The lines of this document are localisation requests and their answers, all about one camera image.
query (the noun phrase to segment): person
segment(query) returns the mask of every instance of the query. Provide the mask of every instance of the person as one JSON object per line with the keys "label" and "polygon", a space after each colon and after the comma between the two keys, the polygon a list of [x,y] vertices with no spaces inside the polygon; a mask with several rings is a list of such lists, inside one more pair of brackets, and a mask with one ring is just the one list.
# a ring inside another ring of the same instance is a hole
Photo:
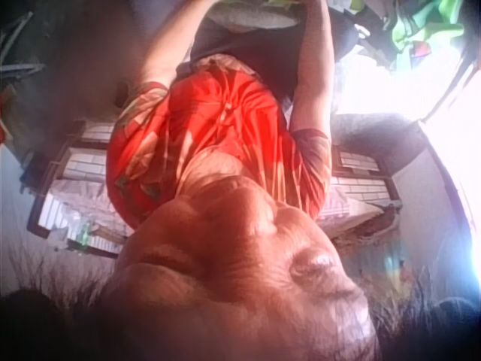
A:
{"label": "person", "polygon": [[[331,175],[334,51],[327,4],[306,0],[288,128],[259,75],[234,57],[200,59],[193,74],[176,80],[214,2],[190,0],[160,31],[110,140],[109,196],[135,229],[113,274],[97,293],[87,285],[70,303],[32,290],[2,298],[10,327],[6,354],[380,355],[368,301],[313,221]],[[19,340],[28,347],[15,347]]]}

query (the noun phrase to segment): dark hair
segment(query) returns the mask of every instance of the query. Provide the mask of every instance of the dark hair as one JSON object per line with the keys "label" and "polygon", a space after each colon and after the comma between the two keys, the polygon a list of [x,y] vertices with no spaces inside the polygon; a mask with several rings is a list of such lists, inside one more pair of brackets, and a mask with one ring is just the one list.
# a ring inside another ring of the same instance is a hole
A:
{"label": "dark hair", "polygon": [[[129,354],[122,327],[101,308],[102,282],[89,279],[63,292],[45,283],[2,296],[2,359],[141,359]],[[411,297],[367,292],[377,330],[377,359],[427,361],[481,359],[479,312],[463,299],[433,302],[416,282]]]}

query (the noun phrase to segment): dark pants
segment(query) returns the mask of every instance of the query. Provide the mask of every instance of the dark pants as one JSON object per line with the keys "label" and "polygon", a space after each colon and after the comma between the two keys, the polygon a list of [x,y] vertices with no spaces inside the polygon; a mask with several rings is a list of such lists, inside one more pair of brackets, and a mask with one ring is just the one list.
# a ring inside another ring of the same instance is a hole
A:
{"label": "dark pants", "polygon": [[[138,26],[147,42],[155,35],[165,20],[185,0],[131,0]],[[336,61],[348,54],[358,40],[354,23],[344,14],[330,10],[331,29]],[[272,93],[283,104],[292,99],[297,84],[298,57],[304,35],[304,24],[275,29],[255,30],[235,34],[205,19],[191,52],[192,62],[215,53],[234,56],[255,70]]]}

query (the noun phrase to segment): clothing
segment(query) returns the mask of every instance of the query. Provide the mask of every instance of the clothing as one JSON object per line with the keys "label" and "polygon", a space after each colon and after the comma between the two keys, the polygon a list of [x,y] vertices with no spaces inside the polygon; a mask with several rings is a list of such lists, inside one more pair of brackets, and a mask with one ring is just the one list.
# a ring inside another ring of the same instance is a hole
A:
{"label": "clothing", "polygon": [[397,71],[410,70],[424,58],[416,54],[416,42],[426,43],[430,53],[449,48],[451,39],[464,34],[463,25],[457,23],[462,2],[427,2],[420,9],[417,2],[396,5],[397,21],[392,29],[392,42],[399,51],[395,64]]}
{"label": "clothing", "polygon": [[280,106],[255,76],[214,62],[175,83],[141,86],[107,152],[107,188],[120,216],[139,226],[173,199],[186,170],[228,154],[275,200],[315,219],[331,177],[331,141],[290,134]]}

